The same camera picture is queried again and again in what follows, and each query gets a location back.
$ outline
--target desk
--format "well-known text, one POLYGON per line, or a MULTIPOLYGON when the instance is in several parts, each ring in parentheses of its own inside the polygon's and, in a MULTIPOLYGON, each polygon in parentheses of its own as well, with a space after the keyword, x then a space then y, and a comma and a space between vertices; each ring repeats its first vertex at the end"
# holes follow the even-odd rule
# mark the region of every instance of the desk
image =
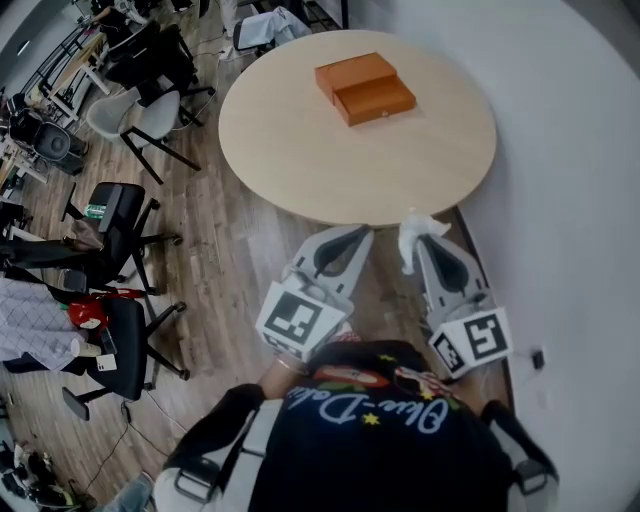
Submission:
POLYGON ((220 143, 256 194, 326 224, 401 222, 411 208, 436 214, 469 195, 496 147, 483 93, 447 59, 381 32, 303 37, 259 58, 222 105, 220 143), (348 127, 315 83, 314 68, 377 51, 418 106, 348 127))
POLYGON ((9 142, 11 146, 11 156, 7 158, 2 167, 0 167, 0 186, 5 182, 5 180, 9 177, 9 173, 14 166, 18 168, 18 175, 24 176, 28 174, 29 176, 37 179, 40 183, 47 184, 48 178, 36 171, 29 162, 27 162, 21 156, 21 149, 15 145, 13 142, 9 142))
POLYGON ((60 101, 56 97, 56 94, 58 94, 58 92, 60 92, 69 83, 69 81, 73 79, 76 73, 81 70, 87 74, 91 81, 96 84, 102 90, 102 92, 104 92, 107 96, 110 94, 111 90, 109 89, 109 86, 100 79, 100 77, 95 73, 95 71, 93 71, 93 69, 91 69, 89 65, 89 58, 102 46, 102 44, 104 44, 104 41, 104 34, 99 33, 96 37, 89 41, 82 50, 75 54, 71 61, 67 64, 65 70, 53 84, 51 92, 49 93, 49 99, 58 107, 60 107, 60 109, 65 114, 70 116, 75 121, 78 120, 78 116, 74 112, 72 112, 62 101, 60 101))

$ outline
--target red object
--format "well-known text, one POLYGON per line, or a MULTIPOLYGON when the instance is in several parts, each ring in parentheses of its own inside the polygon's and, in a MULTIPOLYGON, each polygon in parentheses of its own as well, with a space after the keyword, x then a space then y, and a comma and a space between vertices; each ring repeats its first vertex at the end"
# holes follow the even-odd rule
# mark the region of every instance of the red object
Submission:
POLYGON ((117 292, 92 293, 78 302, 69 304, 69 318, 73 325, 81 329, 104 328, 109 325, 109 317, 100 305, 102 299, 140 299, 142 296, 142 292, 128 288, 117 292))

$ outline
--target person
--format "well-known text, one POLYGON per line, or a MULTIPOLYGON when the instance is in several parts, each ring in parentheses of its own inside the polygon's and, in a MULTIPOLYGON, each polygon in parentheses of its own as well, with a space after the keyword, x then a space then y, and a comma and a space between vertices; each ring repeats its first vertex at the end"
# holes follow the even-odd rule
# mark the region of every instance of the person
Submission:
POLYGON ((143 471, 127 482, 107 505, 94 508, 92 512, 144 512, 149 507, 152 490, 153 479, 143 471))
POLYGON ((279 354, 258 384, 228 391, 183 437, 156 482, 156 507, 159 512, 513 510, 513 486, 524 461, 516 472, 499 436, 519 437, 526 455, 535 459, 526 459, 519 485, 532 491, 523 484, 530 476, 557 483, 558 475, 506 407, 473 396, 472 389, 477 386, 461 384, 457 392, 445 386, 407 342, 362 342, 352 332, 324 346, 308 365, 279 354), (262 448, 254 447, 253 428, 245 438, 243 432, 258 422, 267 404, 280 403, 261 465, 251 477, 252 463, 241 464, 239 454, 255 460, 262 448), (211 461, 217 464, 213 470, 211 461), (200 493, 199 486, 211 490, 200 493), (224 500, 229 493, 235 493, 231 508, 211 506, 212 497, 224 500), (250 500, 247 507, 237 506, 238 497, 250 500))
POLYGON ((94 16, 89 24, 100 25, 111 48, 132 35, 127 27, 127 17, 115 8, 114 0, 91 0, 91 10, 94 16))
POLYGON ((238 0, 220 0, 220 16, 224 26, 224 35, 231 39, 236 23, 240 21, 240 18, 238 18, 238 0))

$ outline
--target white chair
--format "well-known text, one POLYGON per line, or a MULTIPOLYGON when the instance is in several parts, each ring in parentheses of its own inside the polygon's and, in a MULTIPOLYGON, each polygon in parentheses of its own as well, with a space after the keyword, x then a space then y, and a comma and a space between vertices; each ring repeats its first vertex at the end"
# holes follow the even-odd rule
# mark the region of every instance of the white chair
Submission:
POLYGON ((163 181, 142 155, 142 149, 149 144, 161 149, 176 160, 199 171, 200 167, 167 147, 161 141, 175 125, 180 112, 180 93, 166 93, 147 108, 143 109, 137 126, 121 131, 121 124, 127 112, 140 99, 140 92, 135 87, 118 96, 107 97, 96 101, 87 113, 87 124, 102 137, 114 144, 125 144, 144 166, 147 172, 160 185, 163 181))
POLYGON ((135 3, 131 0, 117 0, 115 8, 138 25, 146 25, 149 23, 148 19, 140 15, 136 9, 135 3))

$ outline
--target black office chair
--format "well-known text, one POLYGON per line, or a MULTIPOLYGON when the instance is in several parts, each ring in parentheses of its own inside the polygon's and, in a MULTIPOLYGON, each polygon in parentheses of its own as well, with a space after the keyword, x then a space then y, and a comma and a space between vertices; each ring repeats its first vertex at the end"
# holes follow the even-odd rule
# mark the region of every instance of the black office chair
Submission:
MULTIPOLYGON (((73 206, 71 198, 75 184, 67 195, 61 221, 67 214, 74 219, 83 218, 73 206)), ((5 266, 23 269, 62 268, 69 269, 65 278, 68 289, 87 293, 90 288, 112 291, 107 283, 123 282, 122 267, 131 256, 136 265, 144 290, 149 295, 158 295, 156 288, 149 286, 142 255, 146 245, 172 240, 174 245, 182 243, 176 234, 142 236, 151 210, 160 208, 160 203, 151 199, 138 218, 144 201, 144 188, 124 183, 99 183, 91 194, 89 204, 106 205, 99 225, 104 234, 104 247, 100 251, 78 251, 62 241, 27 242, 10 240, 0 243, 0 258, 5 266)))
MULTIPOLYGON (((192 84, 198 82, 198 70, 177 25, 170 25, 159 33, 147 32, 138 37, 144 40, 144 48, 126 58, 120 58, 105 77, 127 90, 137 87, 141 95, 140 105, 149 106, 162 94, 170 91, 178 91, 181 98, 203 92, 209 96, 215 94, 215 89, 210 86, 191 88, 192 84), (165 76, 173 84, 169 89, 164 90, 158 83, 161 76, 165 76)), ((180 120, 183 124, 192 122, 196 126, 202 126, 195 116, 182 107, 180 120)))
POLYGON ((95 358, 85 358, 87 374, 101 384, 102 389, 82 395, 73 394, 68 388, 62 388, 62 396, 73 413, 84 421, 89 421, 87 404, 101 396, 115 393, 128 400, 139 400, 144 389, 153 389, 144 383, 147 356, 176 374, 182 380, 189 380, 189 370, 180 370, 161 356, 148 343, 149 336, 173 313, 184 311, 184 302, 174 304, 163 311, 149 325, 145 324, 142 305, 131 299, 102 299, 102 309, 111 319, 109 333, 116 347, 114 357, 117 368, 111 371, 98 370, 95 358))
POLYGON ((109 48, 107 57, 111 62, 119 62, 144 50, 150 44, 153 37, 160 32, 157 21, 149 21, 140 30, 131 34, 127 39, 109 48))

